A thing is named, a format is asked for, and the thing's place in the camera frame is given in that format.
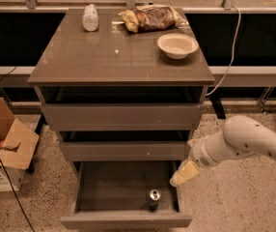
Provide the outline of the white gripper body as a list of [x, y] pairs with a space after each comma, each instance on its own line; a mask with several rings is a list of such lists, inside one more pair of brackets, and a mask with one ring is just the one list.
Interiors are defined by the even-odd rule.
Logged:
[[196, 162], [202, 168], [211, 168], [216, 165], [216, 161], [210, 156], [206, 146], [207, 137], [199, 138], [193, 147], [190, 147], [190, 160]]

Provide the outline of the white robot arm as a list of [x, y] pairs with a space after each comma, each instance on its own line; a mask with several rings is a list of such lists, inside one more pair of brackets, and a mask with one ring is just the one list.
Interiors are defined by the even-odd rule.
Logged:
[[190, 152], [170, 179], [178, 187], [196, 176], [201, 168], [211, 168], [224, 160], [242, 160], [264, 155], [276, 161], [276, 132], [246, 117], [228, 119], [222, 130], [187, 142]]

